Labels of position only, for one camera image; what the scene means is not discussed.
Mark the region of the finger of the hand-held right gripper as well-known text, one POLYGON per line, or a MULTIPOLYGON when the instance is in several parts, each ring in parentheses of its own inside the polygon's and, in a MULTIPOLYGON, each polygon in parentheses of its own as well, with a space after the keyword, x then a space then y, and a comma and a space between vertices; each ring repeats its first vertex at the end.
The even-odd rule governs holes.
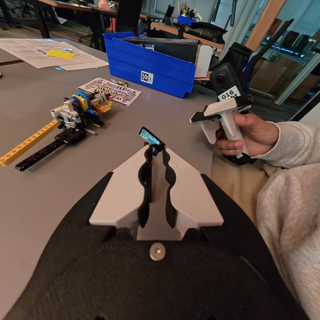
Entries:
POLYGON ((204 113, 194 113, 193 116, 190 118, 190 123, 199 123, 203 121, 215 121, 216 119, 220 119, 219 114, 205 116, 204 113))
POLYGON ((250 106, 250 100, 228 99, 208 105, 206 110, 203 112, 203 115, 205 117, 209 117, 211 115, 220 114, 225 110, 243 108, 247 106, 250 106))

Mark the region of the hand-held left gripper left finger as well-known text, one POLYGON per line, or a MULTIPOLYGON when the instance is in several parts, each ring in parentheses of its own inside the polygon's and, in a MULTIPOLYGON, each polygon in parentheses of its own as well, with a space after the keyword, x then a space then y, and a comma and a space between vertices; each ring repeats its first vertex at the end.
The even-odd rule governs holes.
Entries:
POLYGON ((111 172, 90 219, 91 225, 127 228, 137 239, 138 228, 145 227, 152 198, 153 148, 145 145, 111 172))

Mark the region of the black lego beam blue pin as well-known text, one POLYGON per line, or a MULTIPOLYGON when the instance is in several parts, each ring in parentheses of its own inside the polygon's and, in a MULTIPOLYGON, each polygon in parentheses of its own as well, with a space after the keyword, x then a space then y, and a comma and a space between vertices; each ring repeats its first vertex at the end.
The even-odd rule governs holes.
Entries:
POLYGON ((148 165, 144 170, 144 180, 147 187, 147 199, 150 203, 152 201, 152 159, 163 151, 165 143, 145 127, 141 128, 139 136, 145 140, 145 146, 148 144, 154 149, 148 153, 148 165))

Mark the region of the person's right forearm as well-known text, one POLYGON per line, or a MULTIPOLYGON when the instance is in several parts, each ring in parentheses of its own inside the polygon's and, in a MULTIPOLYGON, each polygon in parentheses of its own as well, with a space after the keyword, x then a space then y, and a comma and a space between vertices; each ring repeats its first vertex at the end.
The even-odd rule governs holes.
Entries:
POLYGON ((283 168, 320 164, 320 128, 302 122, 268 122, 278 129, 275 146, 265 154, 252 159, 262 159, 283 168))

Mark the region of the person's right hand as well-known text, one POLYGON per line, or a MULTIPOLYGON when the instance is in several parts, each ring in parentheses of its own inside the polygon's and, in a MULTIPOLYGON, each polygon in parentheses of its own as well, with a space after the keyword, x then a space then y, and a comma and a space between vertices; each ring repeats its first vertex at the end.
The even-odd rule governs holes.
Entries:
POLYGON ((230 141, 222 129, 216 132, 217 147, 223 155, 234 156, 243 152, 246 145, 250 157, 268 153, 277 143, 279 137, 278 128, 263 121, 254 114, 235 114, 234 122, 239 126, 243 141, 230 141))

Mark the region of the black backpack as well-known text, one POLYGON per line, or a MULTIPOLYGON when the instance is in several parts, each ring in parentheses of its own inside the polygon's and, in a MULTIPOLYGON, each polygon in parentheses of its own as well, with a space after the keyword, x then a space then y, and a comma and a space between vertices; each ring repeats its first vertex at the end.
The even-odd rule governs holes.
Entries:
POLYGON ((249 63, 250 58, 253 57, 255 52, 246 46, 234 42, 226 52, 225 56, 222 58, 221 63, 231 64, 235 74, 242 85, 245 88, 246 79, 246 67, 249 63))

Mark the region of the black bag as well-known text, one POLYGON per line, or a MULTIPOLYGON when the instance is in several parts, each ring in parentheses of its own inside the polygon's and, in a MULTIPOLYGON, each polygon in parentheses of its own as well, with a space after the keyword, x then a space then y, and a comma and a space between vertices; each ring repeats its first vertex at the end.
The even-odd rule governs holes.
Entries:
POLYGON ((223 35, 227 32, 227 30, 214 24, 206 22, 192 22, 190 26, 186 24, 183 28, 184 33, 191 34, 198 38, 206 39, 221 45, 225 45, 223 35))

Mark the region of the blue desk container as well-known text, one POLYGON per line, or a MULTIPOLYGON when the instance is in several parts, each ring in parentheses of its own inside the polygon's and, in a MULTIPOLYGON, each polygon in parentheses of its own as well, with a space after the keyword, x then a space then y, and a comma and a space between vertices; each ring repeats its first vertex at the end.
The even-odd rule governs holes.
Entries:
POLYGON ((188 16, 179 15, 177 22, 179 24, 187 24, 187 25, 191 26, 192 23, 196 23, 197 21, 195 19, 188 17, 188 16))

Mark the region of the black box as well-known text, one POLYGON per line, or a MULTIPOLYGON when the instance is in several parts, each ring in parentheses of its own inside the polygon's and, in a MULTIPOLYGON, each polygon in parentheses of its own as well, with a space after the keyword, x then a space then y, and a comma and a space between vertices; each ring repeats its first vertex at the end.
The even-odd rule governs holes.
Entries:
POLYGON ((199 41, 195 39, 169 39, 150 37, 126 37, 121 40, 144 47, 186 62, 195 64, 199 41))

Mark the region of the blue plastic bin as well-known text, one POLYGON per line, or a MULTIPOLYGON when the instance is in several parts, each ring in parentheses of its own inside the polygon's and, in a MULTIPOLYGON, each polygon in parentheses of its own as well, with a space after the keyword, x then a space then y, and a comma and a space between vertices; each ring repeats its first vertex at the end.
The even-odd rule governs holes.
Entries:
POLYGON ((104 33, 111 75, 178 98, 192 92, 196 66, 130 43, 133 32, 104 33))

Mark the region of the zebra striped sticker sheet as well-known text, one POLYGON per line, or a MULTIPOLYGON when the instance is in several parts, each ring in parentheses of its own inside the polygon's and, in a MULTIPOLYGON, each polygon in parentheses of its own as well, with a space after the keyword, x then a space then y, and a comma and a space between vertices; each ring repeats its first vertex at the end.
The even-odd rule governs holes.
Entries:
POLYGON ((110 82, 103 78, 95 78, 94 80, 77 87, 78 90, 87 94, 103 93, 110 94, 110 97, 117 103, 124 106, 130 106, 142 93, 139 90, 122 86, 118 83, 110 82))

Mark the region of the grey sweater sleeve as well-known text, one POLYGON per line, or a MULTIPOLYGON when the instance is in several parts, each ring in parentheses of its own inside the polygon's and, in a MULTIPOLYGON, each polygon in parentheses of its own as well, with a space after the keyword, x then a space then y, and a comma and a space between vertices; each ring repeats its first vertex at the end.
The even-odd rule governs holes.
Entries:
POLYGON ((320 166, 282 169, 257 198, 257 225, 276 267, 310 319, 320 319, 320 166))

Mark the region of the black office chair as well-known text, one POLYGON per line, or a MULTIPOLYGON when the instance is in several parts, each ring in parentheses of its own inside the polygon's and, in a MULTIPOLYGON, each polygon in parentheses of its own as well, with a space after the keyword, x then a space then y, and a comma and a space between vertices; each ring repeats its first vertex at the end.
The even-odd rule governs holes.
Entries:
POLYGON ((120 0, 115 19, 115 32, 133 32, 138 36, 142 0, 120 0))

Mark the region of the yellow paper note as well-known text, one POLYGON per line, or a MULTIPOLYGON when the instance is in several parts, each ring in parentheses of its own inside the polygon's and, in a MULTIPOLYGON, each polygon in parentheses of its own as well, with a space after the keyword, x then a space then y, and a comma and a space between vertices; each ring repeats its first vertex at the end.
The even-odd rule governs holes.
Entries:
POLYGON ((61 50, 54 50, 51 49, 46 53, 46 56, 48 57, 54 57, 54 58, 60 58, 65 60, 72 60, 75 56, 75 53, 69 52, 69 51, 61 51, 61 50))

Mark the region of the long wooden table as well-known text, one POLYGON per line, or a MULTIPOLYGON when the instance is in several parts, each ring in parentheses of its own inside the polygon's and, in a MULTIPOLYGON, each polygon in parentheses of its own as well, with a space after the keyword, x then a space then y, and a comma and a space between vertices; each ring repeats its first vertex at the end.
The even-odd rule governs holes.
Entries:
POLYGON ((116 9, 104 10, 104 9, 100 9, 96 5, 85 6, 85 5, 74 4, 70 2, 53 1, 53 0, 32 0, 32 1, 30 0, 26 2, 32 4, 34 8, 34 13, 36 16, 36 20, 38 22, 38 26, 39 26, 39 30, 41 32, 42 38, 50 38, 50 34, 45 22, 44 15, 40 9, 41 6, 50 6, 50 7, 73 10, 73 11, 85 11, 89 13, 99 13, 100 20, 101 20, 100 25, 101 25, 101 28, 104 28, 104 30, 106 30, 106 26, 102 16, 109 15, 110 17, 113 17, 113 18, 117 16, 116 9))

